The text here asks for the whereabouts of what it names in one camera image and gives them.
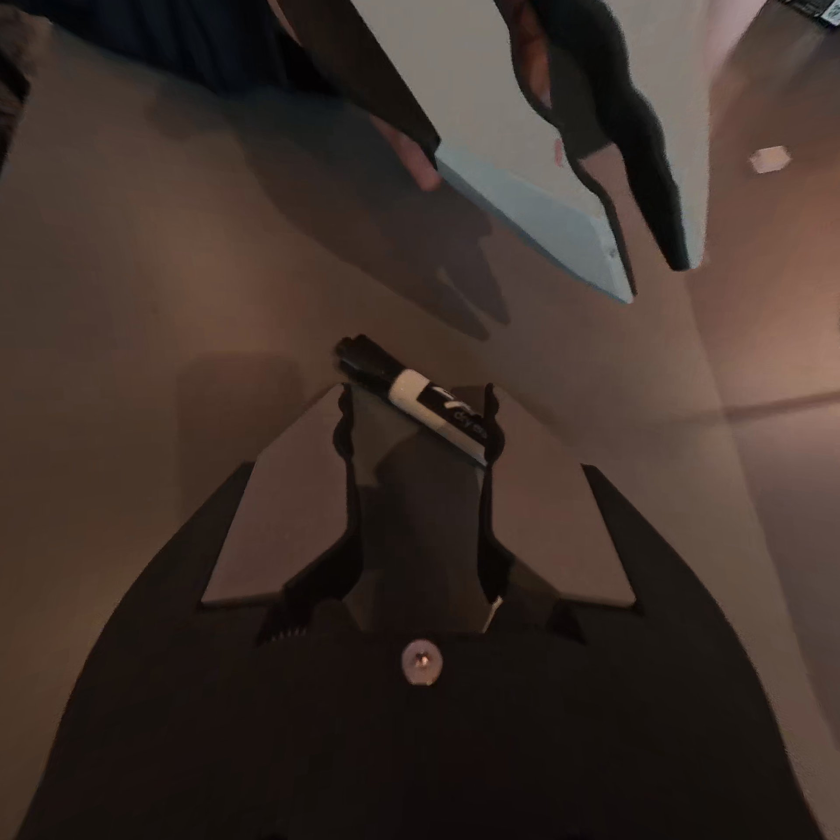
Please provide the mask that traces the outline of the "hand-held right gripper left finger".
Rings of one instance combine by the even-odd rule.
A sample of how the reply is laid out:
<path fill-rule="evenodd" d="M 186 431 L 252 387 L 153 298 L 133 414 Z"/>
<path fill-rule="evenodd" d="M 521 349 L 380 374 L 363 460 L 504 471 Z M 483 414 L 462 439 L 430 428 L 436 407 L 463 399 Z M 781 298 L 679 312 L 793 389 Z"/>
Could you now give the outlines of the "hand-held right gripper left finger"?
<path fill-rule="evenodd" d="M 204 606 L 342 600 L 364 567 L 349 385 L 329 389 L 258 456 Z"/>

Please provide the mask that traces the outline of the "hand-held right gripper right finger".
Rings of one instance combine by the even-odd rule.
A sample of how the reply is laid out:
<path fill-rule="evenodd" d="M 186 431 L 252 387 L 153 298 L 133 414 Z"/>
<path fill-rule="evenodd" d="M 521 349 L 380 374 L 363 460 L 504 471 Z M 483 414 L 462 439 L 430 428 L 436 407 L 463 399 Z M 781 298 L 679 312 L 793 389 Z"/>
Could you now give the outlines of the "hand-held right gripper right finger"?
<path fill-rule="evenodd" d="M 487 466 L 478 576 L 488 602 L 536 585 L 556 605 L 633 610 L 637 598 L 583 465 L 500 387 L 484 394 Z"/>

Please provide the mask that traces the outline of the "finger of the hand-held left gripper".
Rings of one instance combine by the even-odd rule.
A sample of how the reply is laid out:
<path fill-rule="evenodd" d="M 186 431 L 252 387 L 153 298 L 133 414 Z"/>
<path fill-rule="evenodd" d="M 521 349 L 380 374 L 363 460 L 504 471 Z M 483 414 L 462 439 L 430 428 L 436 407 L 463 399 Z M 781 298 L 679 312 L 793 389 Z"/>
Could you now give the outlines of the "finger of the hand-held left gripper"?
<path fill-rule="evenodd" d="M 577 280 L 632 302 L 604 204 L 571 169 L 560 131 L 526 98 L 495 3 L 353 5 L 433 124 L 448 182 Z"/>
<path fill-rule="evenodd" d="M 633 199 L 674 271 L 704 253 L 709 188 L 705 2 L 531 2 L 591 93 Z"/>

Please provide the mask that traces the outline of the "person's left hand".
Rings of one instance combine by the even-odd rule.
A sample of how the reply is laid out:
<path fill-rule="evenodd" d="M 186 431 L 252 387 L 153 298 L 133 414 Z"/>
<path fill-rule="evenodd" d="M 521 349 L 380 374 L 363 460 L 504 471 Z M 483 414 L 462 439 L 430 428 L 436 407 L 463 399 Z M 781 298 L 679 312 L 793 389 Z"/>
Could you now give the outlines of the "person's left hand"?
<path fill-rule="evenodd" d="M 428 193 L 439 188 L 440 174 L 418 143 L 375 115 L 371 115 L 371 121 L 422 191 Z"/>

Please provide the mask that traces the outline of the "black white dry erase marker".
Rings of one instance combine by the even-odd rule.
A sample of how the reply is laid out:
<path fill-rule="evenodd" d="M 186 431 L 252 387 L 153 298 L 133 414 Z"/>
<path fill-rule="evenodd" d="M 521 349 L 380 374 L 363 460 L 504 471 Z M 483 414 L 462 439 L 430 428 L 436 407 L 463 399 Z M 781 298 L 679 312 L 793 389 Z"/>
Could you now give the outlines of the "black white dry erase marker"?
<path fill-rule="evenodd" d="M 364 334 L 342 338 L 334 352 L 339 369 L 352 383 L 436 433 L 480 468 L 487 467 L 488 428 L 483 415 L 470 404 Z"/>

